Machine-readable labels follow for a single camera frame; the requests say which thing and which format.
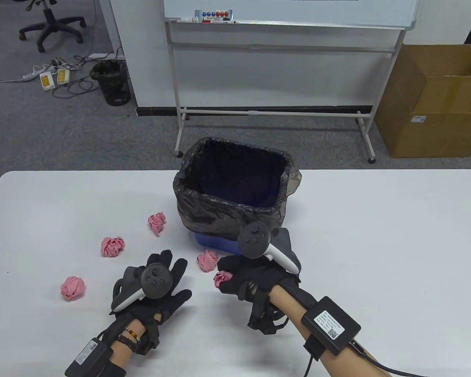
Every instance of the hand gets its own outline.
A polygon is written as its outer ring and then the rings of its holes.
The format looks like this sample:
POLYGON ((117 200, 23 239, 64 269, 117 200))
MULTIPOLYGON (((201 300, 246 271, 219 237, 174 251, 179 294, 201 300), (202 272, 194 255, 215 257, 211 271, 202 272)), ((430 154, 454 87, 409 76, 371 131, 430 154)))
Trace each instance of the hand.
MULTIPOLYGON (((164 250, 159 254, 152 254, 148 258, 146 265, 152 263, 161 263, 167 268, 171 265, 173 254, 171 250, 164 250)), ((192 291, 184 289, 178 292, 174 296, 171 294, 187 268, 187 261, 183 258, 178 259, 171 269, 172 285, 168 293, 162 298, 152 300, 151 298, 143 298, 130 304, 126 309, 123 309, 115 314, 116 320, 113 322, 108 329, 105 330, 103 341, 111 344, 120 334, 124 327, 129 325, 133 320, 139 320, 142 325, 146 328, 145 334, 141 337, 141 341, 138 344, 136 353, 145 355, 151 348, 157 347, 159 344, 159 330, 157 325, 162 325, 167 321, 173 314, 182 306, 187 300, 192 297, 192 291)), ((136 269, 137 274, 141 274, 145 266, 138 267, 136 269)), ((113 297, 120 293, 122 285, 122 279, 119 279, 113 287, 113 297)))
POLYGON ((218 261, 218 270, 232 273, 232 279, 220 283, 220 292, 237 295, 239 300, 253 302, 258 289, 270 293, 272 287, 286 280, 286 285, 298 287, 300 280, 288 273, 277 262, 266 257, 248 259, 244 256, 226 256, 218 261))
MULTIPOLYGON (((164 250, 162 253, 159 254, 152 254, 148 258, 146 265, 150 265, 152 263, 161 263, 167 268, 171 265, 171 261, 173 259, 173 254, 171 250, 164 250)), ((187 268, 187 260, 180 258, 178 259, 173 268, 171 269, 171 275, 173 276, 173 284, 171 285, 171 289, 169 292, 163 296, 162 298, 158 298, 156 300, 152 300, 151 298, 145 297, 142 300, 137 300, 133 302, 131 305, 126 307, 126 309, 117 312, 115 316, 118 318, 123 313, 130 313, 133 315, 135 319, 140 320, 143 325, 147 325, 148 323, 157 321, 154 316, 155 314, 160 314, 161 319, 158 321, 158 324, 162 325, 165 321, 167 321, 174 312, 178 310, 180 306, 182 306, 187 300, 192 297, 192 291, 189 289, 184 289, 183 291, 178 292, 174 296, 171 293, 174 291, 180 279, 182 278, 183 274, 185 273, 185 269, 187 268)), ((138 273, 142 273, 144 270, 144 266, 138 268, 138 273)), ((115 297, 117 294, 120 293, 120 285, 119 281, 115 284, 113 288, 113 296, 115 297)))

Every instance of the black glove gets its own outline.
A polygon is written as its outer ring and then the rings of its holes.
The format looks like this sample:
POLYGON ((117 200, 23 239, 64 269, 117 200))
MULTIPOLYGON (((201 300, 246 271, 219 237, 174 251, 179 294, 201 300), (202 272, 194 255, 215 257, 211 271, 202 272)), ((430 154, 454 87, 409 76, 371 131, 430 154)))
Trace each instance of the black glove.
POLYGON ((226 256, 218 261, 218 270, 232 273, 232 279, 220 283, 221 293, 237 295, 239 300, 253 303, 252 314, 248 326, 260 330, 263 334, 275 334, 283 328, 275 325, 274 321, 282 318, 282 313, 270 303, 268 294, 275 285, 283 287, 291 296, 305 308, 316 303, 309 293, 298 287, 300 279, 282 268, 277 262, 269 261, 266 257, 248 259, 244 256, 226 256))
POLYGON ((298 287, 298 276, 292 275, 277 262, 269 261, 266 257, 248 259, 243 256, 226 256, 218 261, 219 271, 232 273, 232 279, 220 283, 220 292, 237 295, 239 300, 253 302, 256 288, 265 291, 268 295, 272 287, 279 285, 283 280, 298 287))
MULTIPOLYGON (((148 258, 146 265, 152 263, 161 263, 167 268, 171 265, 173 259, 173 254, 171 250, 164 250, 159 254, 152 254, 148 258)), ((192 297, 192 291, 189 289, 184 289, 183 291, 178 292, 174 296, 171 295, 172 291, 180 282, 185 269, 187 268, 187 260, 180 258, 178 259, 171 269, 171 275, 173 278, 173 284, 169 292, 162 298, 152 300, 151 298, 143 298, 142 300, 137 300, 130 304, 126 309, 123 309, 115 314, 115 322, 105 330, 103 335, 103 342, 111 344, 117 336, 124 330, 124 327, 129 325, 130 322, 137 319, 139 320, 144 327, 146 327, 146 332, 141 337, 141 341, 138 344, 136 353, 146 355, 151 348, 155 348, 159 344, 159 329, 157 325, 162 325, 167 321, 180 306, 182 306, 187 300, 192 297), (157 321, 154 316, 155 314, 161 315, 161 320, 157 321)), ((138 267, 135 270, 137 278, 140 278, 141 273, 145 266, 138 267)), ((115 286, 113 287, 113 297, 117 296, 120 293, 122 285, 122 279, 119 279, 115 286)))

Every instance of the qr code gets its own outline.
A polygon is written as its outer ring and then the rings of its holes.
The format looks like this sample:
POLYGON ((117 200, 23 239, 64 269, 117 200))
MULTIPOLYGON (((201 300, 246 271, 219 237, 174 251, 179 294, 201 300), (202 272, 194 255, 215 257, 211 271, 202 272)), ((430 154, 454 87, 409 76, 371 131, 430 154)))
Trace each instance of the qr code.
POLYGON ((336 333, 336 331, 334 329, 330 329, 330 331, 328 332, 328 335, 330 336, 331 339, 335 340, 336 337, 338 337, 338 334, 336 333))

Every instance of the crumpled pink paper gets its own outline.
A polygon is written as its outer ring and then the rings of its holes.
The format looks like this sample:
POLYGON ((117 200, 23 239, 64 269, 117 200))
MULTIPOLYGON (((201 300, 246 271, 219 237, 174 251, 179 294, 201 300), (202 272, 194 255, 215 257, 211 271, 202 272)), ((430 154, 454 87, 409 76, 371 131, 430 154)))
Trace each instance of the crumpled pink paper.
POLYGON ((218 254, 216 251, 206 250, 203 254, 200 254, 197 257, 197 262, 201 269, 208 273, 209 271, 213 271, 218 263, 218 254))
POLYGON ((81 278, 70 276, 61 285, 61 295, 67 301, 73 301, 83 295, 85 292, 85 284, 81 278))
POLYGON ((164 215, 163 212, 159 212, 156 215, 151 215, 148 218, 148 223, 150 225, 150 228, 152 229, 153 233, 155 233, 156 236, 158 236, 159 233, 162 232, 162 229, 164 228, 165 220, 166 220, 166 216, 164 215))
POLYGON ((101 254, 109 258, 116 257, 124 249, 124 240, 122 237, 105 237, 101 242, 101 254))
POLYGON ((220 283, 228 282, 230 279, 232 279, 232 276, 233 275, 227 271, 220 271, 214 276, 214 286, 220 289, 220 283))

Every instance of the whiteboard stand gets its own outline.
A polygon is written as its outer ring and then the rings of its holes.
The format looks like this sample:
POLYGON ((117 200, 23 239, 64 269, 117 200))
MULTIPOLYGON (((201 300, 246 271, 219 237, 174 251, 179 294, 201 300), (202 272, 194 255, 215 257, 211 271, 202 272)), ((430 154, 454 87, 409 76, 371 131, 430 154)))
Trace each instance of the whiteboard stand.
MULTIPOLYGON (((171 64, 171 75, 173 79, 173 88, 174 88, 174 97, 175 97, 175 104, 176 104, 176 113, 177 113, 177 120, 178 120, 178 136, 176 138, 176 145, 175 145, 175 156, 178 158, 183 157, 183 152, 180 151, 180 144, 181 138, 184 129, 185 120, 188 119, 188 114, 210 114, 210 115, 283 115, 283 116, 302 116, 302 117, 334 117, 334 118, 354 118, 359 125, 361 137, 363 138, 363 142, 365 143, 367 153, 368 153, 368 163, 373 164, 376 162, 375 151, 372 146, 372 142, 370 140, 370 129, 372 129, 372 125, 375 119, 375 114, 377 113, 377 109, 379 108, 380 102, 382 100, 382 96, 384 95, 384 90, 389 82, 389 78, 391 76, 391 72, 394 68, 394 63, 398 57, 398 54, 401 50, 401 46, 403 45, 403 40, 406 35, 406 31, 410 30, 414 27, 415 21, 412 22, 412 25, 409 27, 381 27, 381 26, 347 26, 347 25, 322 25, 322 24, 300 24, 300 23, 286 23, 286 22, 239 22, 237 21, 236 24, 216 24, 219 26, 224 27, 233 27, 237 24, 261 24, 261 25, 280 25, 280 26, 307 26, 307 27, 350 27, 353 29, 356 28, 363 28, 363 29, 382 29, 382 30, 399 30, 399 35, 397 38, 396 45, 392 48, 363 48, 363 47, 332 47, 332 46, 285 46, 285 45, 262 45, 262 44, 247 44, 247 45, 240 45, 240 44, 212 44, 212 43, 183 43, 183 42, 175 42, 171 38, 171 24, 174 23, 184 23, 183 20, 168 18, 164 15, 164 23, 166 28, 166 39, 168 45, 168 53, 169 53, 169 62, 171 64), (352 52, 352 53, 377 53, 377 54, 390 54, 391 55, 391 62, 389 65, 388 72, 386 77, 383 81, 383 84, 380 88, 380 92, 375 98, 375 102, 372 106, 372 110, 370 113, 306 113, 306 112, 279 112, 279 111, 231 111, 231 110, 210 110, 210 109, 199 109, 199 108, 187 108, 182 107, 180 103, 180 93, 179 93, 179 81, 178 81, 178 71, 175 63, 175 56, 174 56, 174 49, 181 49, 181 48, 189 48, 189 49, 232 49, 232 50, 259 50, 259 51, 287 51, 290 53, 293 52, 352 52)), ((210 27, 213 24, 197 24, 199 27, 210 27)))

